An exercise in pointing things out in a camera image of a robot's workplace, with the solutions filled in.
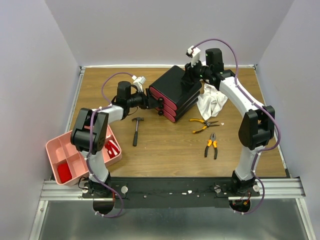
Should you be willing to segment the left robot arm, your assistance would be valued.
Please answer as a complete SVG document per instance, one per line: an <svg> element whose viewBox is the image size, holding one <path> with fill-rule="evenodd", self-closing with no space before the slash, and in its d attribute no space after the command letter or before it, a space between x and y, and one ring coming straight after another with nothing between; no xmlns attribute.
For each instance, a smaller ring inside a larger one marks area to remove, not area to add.
<svg viewBox="0 0 320 240"><path fill-rule="evenodd" d="M164 105L162 97L152 96L150 89L138 91L138 87L129 81L120 81L116 96L106 107L97 109L81 108L73 127L70 142L84 157L87 165L88 190L99 197L107 197L111 192L110 173L105 165L102 148L105 145L108 124L125 119L130 108L143 110L160 108Z"/></svg>

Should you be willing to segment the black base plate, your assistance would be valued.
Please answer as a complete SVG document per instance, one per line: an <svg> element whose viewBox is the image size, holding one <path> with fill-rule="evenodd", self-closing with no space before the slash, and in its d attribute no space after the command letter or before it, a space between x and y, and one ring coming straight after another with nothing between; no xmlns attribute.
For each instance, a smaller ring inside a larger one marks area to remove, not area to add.
<svg viewBox="0 0 320 240"><path fill-rule="evenodd" d="M82 188L82 197L93 200L93 208L102 214L112 209L229 208L249 211L250 199L260 196L254 183L239 194L231 190L231 177L112 177L116 193L98 194Z"/></svg>

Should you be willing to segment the aluminium rail frame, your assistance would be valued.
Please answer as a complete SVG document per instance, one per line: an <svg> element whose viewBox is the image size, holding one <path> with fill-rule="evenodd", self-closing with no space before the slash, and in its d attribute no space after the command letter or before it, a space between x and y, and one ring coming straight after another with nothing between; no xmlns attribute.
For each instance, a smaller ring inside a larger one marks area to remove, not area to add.
<svg viewBox="0 0 320 240"><path fill-rule="evenodd" d="M31 239L41 240L308 240L315 239L299 178L285 175L277 149L264 152L257 171L261 182L238 191L232 173L250 170L238 131L244 110L229 97L219 126L193 134L192 107L178 122L153 109L145 118L137 147L130 117L113 121L107 137L122 149L108 167L116 194L82 193L77 181L46 181L38 213L42 220Z"/></svg>

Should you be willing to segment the black handled hammer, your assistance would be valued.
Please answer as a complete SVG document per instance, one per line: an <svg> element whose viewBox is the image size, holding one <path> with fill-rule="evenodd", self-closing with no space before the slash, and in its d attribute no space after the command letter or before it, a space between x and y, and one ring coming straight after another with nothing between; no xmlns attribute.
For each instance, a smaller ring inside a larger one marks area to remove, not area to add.
<svg viewBox="0 0 320 240"><path fill-rule="evenodd" d="M133 137L133 142L132 142L132 145L134 147L137 146L138 144L138 128L139 128L139 122L141 121L144 121L144 118L143 117L135 117L131 120L132 122L136 122L136 125L135 125L135 132L134 132L134 137Z"/></svg>

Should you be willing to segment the pink top drawer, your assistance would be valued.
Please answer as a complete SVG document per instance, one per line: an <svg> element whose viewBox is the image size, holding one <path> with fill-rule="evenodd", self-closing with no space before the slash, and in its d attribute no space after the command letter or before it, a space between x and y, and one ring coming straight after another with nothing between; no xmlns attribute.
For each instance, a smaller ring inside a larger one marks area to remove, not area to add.
<svg viewBox="0 0 320 240"><path fill-rule="evenodd" d="M176 104L171 101L168 97L166 97L165 95L163 95L162 93L160 93L158 90L156 90L154 87L149 87L149 90L150 92L152 93L152 95L159 99L159 98L162 98L163 99L163 102L168 106L170 107L171 109L173 110L177 110L178 107L176 106Z"/></svg>

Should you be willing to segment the red white item in tray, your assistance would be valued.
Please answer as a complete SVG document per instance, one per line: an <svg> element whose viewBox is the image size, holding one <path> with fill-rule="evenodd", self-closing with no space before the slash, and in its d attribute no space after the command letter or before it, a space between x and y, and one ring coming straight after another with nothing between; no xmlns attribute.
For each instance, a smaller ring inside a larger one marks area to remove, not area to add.
<svg viewBox="0 0 320 240"><path fill-rule="evenodd" d="M111 159L116 157L120 153L120 149L119 149L118 145L113 140L109 140L104 145L104 147L106 148L108 156Z"/></svg>

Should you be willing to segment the black drawer cabinet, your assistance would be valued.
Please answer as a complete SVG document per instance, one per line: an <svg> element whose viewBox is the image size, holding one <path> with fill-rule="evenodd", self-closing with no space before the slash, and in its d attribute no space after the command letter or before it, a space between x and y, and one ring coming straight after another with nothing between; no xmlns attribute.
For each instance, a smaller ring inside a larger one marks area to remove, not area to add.
<svg viewBox="0 0 320 240"><path fill-rule="evenodd" d="M185 71L182 68L174 65L149 85L149 87L155 88L176 104L177 116L175 118L177 121L197 103L203 86L198 81L192 88L183 88L181 79L184 74Z"/></svg>

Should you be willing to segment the pink middle drawer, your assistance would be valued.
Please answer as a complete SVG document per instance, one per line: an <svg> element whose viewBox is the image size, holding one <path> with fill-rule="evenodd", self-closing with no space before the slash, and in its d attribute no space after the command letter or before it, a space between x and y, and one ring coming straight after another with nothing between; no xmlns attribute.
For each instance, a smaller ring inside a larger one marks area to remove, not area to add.
<svg viewBox="0 0 320 240"><path fill-rule="evenodd" d="M167 112L169 112L171 115L173 116L177 116L177 110L173 110L172 108L170 108L169 106L167 106L163 101L159 101L159 99L157 100L157 102L159 103L160 106L156 107L156 108L160 108L160 109L165 109Z"/></svg>

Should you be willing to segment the orange black combination pliers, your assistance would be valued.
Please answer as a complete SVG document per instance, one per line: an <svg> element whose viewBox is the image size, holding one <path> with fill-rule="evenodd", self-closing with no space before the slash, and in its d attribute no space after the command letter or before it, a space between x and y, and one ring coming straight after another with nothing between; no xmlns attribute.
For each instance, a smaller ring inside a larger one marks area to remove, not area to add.
<svg viewBox="0 0 320 240"><path fill-rule="evenodd" d="M218 145L216 140L216 134L212 133L209 137L208 143L204 150L204 157L206 158L208 156L209 148L213 147L214 149L214 160L218 158Z"/></svg>

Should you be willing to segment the red block in tray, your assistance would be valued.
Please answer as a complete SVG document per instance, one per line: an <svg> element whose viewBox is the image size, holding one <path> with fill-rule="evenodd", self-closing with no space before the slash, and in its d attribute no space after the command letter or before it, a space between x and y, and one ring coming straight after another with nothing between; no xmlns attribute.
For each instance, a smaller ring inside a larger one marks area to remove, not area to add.
<svg viewBox="0 0 320 240"><path fill-rule="evenodd" d="M59 179L62 184L66 183L72 179L72 174L71 174L70 168L66 162L63 162L58 165L57 173L58 173Z"/></svg>

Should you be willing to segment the pink compartment tray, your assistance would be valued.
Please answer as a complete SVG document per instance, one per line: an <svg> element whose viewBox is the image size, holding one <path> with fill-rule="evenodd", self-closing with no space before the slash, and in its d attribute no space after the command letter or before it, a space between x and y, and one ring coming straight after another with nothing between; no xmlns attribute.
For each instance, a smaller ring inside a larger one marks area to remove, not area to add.
<svg viewBox="0 0 320 240"><path fill-rule="evenodd" d="M45 145L52 172L55 181L58 185L73 186L78 182L78 180L81 177L86 178L89 176L89 170L84 157L81 155L79 151L77 151L76 147L71 144L71 133L71 131L68 131L62 135L59 135L49 140ZM119 154L113 158L109 157L105 148L105 144L109 140L113 140L120 150ZM122 149L110 126L107 127L105 143L102 147L101 152L104 163L107 167L111 166L112 164L115 164L116 162L122 159ZM65 183L61 183L57 171L58 165L61 163L68 164L72 175L72 179Z"/></svg>

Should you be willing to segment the white cloth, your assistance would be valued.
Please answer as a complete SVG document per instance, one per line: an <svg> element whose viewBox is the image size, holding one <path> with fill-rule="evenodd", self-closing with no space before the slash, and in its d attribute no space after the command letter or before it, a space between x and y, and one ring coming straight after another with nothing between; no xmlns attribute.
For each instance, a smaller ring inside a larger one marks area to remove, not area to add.
<svg viewBox="0 0 320 240"><path fill-rule="evenodd" d="M205 83L203 93L198 96L197 108L201 117L206 121L216 117L228 101L228 97L213 85Z"/></svg>

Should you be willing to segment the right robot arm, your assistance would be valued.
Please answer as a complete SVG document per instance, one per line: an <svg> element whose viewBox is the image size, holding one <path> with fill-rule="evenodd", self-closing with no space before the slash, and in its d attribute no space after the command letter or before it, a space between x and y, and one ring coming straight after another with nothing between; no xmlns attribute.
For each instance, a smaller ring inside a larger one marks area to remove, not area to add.
<svg viewBox="0 0 320 240"><path fill-rule="evenodd" d="M203 80L214 86L233 103L242 116L238 131L242 151L230 183L230 191L241 196L253 188L260 155L274 137L275 109L257 101L243 88L236 74L224 68L222 51L219 48L206 50L206 64L200 61L200 53L200 49L195 46L186 51L191 61L185 65L183 78L190 84Z"/></svg>

